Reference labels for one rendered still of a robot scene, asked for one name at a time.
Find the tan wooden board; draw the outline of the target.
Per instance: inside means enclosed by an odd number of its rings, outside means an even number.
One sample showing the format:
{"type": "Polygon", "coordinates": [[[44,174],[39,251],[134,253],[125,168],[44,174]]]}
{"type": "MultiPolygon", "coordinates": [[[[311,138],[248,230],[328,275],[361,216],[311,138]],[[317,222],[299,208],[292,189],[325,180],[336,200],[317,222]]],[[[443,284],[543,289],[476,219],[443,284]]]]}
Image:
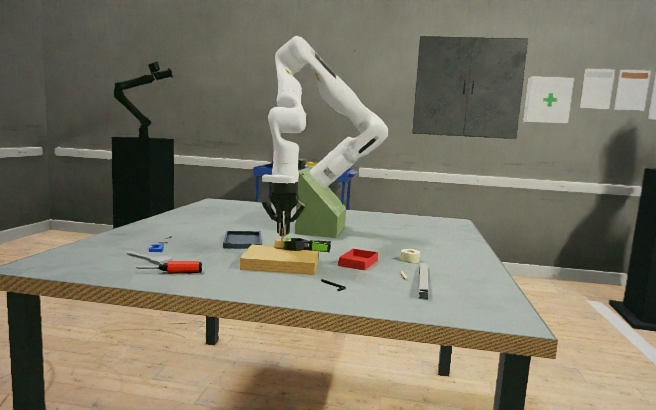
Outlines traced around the tan wooden board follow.
{"type": "Polygon", "coordinates": [[[240,270],[315,275],[318,260],[319,251],[252,244],[240,258],[240,270]]]}

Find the red rectangular tray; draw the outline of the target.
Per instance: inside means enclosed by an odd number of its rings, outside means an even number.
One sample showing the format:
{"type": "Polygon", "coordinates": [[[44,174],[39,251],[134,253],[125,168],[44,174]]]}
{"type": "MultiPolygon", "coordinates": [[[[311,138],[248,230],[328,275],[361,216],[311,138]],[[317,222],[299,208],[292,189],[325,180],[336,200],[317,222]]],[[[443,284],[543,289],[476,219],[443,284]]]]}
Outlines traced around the red rectangular tray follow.
{"type": "Polygon", "coordinates": [[[378,260],[378,252],[351,249],[339,257],[338,266],[366,270],[378,260]]]}

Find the red-handled screwdriver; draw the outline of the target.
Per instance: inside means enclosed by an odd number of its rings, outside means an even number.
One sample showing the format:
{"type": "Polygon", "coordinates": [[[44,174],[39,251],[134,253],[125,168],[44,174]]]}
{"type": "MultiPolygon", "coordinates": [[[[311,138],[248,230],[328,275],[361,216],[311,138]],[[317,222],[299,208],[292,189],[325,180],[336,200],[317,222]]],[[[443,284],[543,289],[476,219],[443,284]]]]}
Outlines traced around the red-handled screwdriver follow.
{"type": "Polygon", "coordinates": [[[141,266],[141,269],[159,269],[168,273],[199,273],[202,272],[202,262],[199,261],[168,261],[159,266],[141,266]]]}

